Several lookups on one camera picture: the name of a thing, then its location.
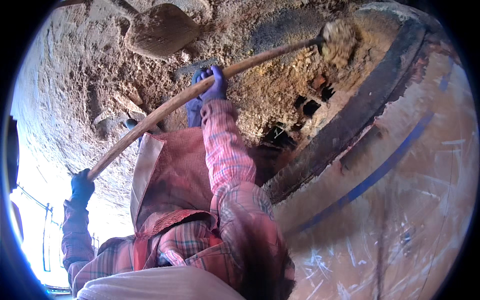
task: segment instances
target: brush head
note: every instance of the brush head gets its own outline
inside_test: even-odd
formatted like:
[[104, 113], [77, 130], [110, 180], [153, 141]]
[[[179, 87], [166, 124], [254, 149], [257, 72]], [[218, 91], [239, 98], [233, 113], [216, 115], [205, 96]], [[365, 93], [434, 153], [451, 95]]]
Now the brush head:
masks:
[[345, 67], [357, 43], [353, 27], [343, 20], [336, 20], [325, 24], [320, 36], [323, 40], [321, 47], [324, 59], [335, 64], [338, 69]]

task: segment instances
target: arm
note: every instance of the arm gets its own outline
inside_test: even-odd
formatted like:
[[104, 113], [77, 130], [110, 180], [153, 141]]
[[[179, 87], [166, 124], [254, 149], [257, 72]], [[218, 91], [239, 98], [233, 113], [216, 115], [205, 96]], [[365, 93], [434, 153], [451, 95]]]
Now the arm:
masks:
[[65, 200], [63, 238], [61, 249], [63, 252], [63, 266], [68, 272], [68, 281], [72, 286], [76, 274], [94, 258], [92, 238], [88, 232], [88, 200], [92, 196], [95, 186], [86, 176], [89, 169], [75, 174], [72, 178], [72, 196]]
[[262, 234], [269, 243], [277, 245], [278, 231], [270, 200], [254, 184], [256, 168], [235, 124], [237, 111], [225, 100], [227, 83], [217, 66], [211, 68], [211, 73], [215, 83], [202, 95], [201, 111], [205, 162], [214, 195], [210, 210], [219, 216], [223, 240], [234, 239], [235, 230], [242, 228], [241, 214], [251, 222], [260, 222]]
[[80, 261], [91, 261], [94, 258], [92, 238], [87, 230], [88, 211], [72, 207], [70, 201], [63, 203], [65, 217], [63, 220], [63, 266], [69, 270], [70, 265]]

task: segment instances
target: scratched metal surface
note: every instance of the scratched metal surface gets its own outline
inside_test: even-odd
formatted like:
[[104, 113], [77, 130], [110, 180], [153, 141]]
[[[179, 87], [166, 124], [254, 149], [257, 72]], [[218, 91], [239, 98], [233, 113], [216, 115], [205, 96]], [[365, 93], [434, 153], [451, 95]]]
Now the scratched metal surface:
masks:
[[430, 299], [452, 267], [475, 204], [479, 133], [465, 72], [437, 44], [360, 141], [275, 206], [296, 265], [291, 299]]

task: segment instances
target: worker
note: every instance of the worker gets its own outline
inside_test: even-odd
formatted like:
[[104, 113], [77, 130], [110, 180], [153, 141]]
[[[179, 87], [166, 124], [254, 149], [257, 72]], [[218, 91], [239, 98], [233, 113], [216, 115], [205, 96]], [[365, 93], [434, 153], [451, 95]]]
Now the worker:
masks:
[[[292, 292], [293, 262], [270, 200], [254, 184], [222, 70], [202, 69], [192, 83], [211, 75], [214, 84], [186, 104], [189, 128], [143, 136], [132, 179], [134, 235], [107, 240], [96, 257], [86, 210], [95, 186], [88, 169], [73, 176], [62, 251], [74, 297], [249, 300]], [[238, 297], [222, 294], [228, 289]]]

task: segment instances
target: hand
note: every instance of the hand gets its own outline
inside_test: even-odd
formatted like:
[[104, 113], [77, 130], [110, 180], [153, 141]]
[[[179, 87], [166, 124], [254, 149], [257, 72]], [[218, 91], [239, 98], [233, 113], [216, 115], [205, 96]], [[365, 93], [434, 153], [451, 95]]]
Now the hand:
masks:
[[85, 209], [95, 191], [95, 184], [87, 179], [90, 169], [85, 169], [72, 177], [72, 206]]
[[215, 82], [205, 93], [200, 94], [200, 99], [203, 102], [208, 102], [212, 99], [227, 99], [228, 83], [219, 66], [211, 66], [205, 72], [202, 72], [201, 75], [197, 77], [197, 82], [211, 75], [214, 76]]

